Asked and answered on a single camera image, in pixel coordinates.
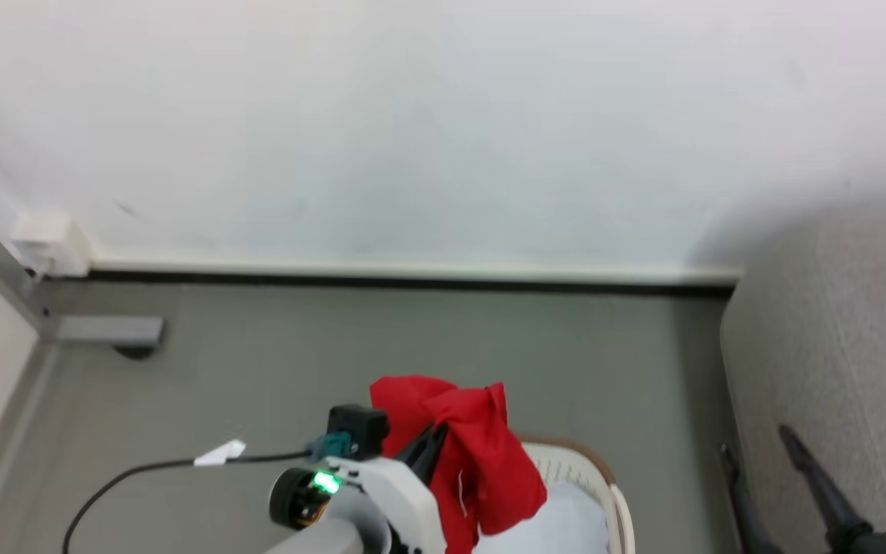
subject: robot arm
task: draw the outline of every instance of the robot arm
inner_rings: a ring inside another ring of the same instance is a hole
[[[331,410],[328,437],[351,436],[345,456],[325,457],[326,470],[288,469],[278,477],[268,511],[274,522],[299,532],[268,554],[445,554],[428,484],[446,427],[426,429],[397,459],[387,459],[377,456],[387,435],[384,417],[358,406]]]

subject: gray metal frame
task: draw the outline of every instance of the gray metal frame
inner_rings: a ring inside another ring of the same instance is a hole
[[[116,347],[154,348],[162,343],[166,320],[159,316],[61,315],[49,308],[38,282],[0,242],[0,294],[45,341],[89,342]]]

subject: red fabric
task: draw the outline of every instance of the red fabric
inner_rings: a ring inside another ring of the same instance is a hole
[[[484,534],[504,532],[545,504],[542,477],[508,429],[501,383],[458,389],[427,376],[389,376],[371,386],[371,404],[388,414],[384,456],[396,456],[430,423],[450,427],[429,484],[447,554],[470,554],[478,525]]]

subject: white plastic basket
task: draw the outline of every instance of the white plastic basket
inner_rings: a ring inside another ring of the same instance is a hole
[[[586,446],[563,439],[519,437],[546,486],[570,481],[604,507],[611,533],[611,554],[635,554],[634,526],[625,495],[621,494],[611,470]]]

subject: gray carpet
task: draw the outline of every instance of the gray carpet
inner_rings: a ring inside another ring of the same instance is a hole
[[[297,449],[381,375],[503,382],[513,428],[604,456],[644,554],[729,553],[718,442],[734,419],[720,299],[232,286],[52,285],[70,312],[161,313],[154,358],[63,347],[0,497],[0,554],[56,554],[101,484],[242,438]],[[112,490],[74,554],[259,554],[286,536],[266,497],[281,466],[170,470]]]

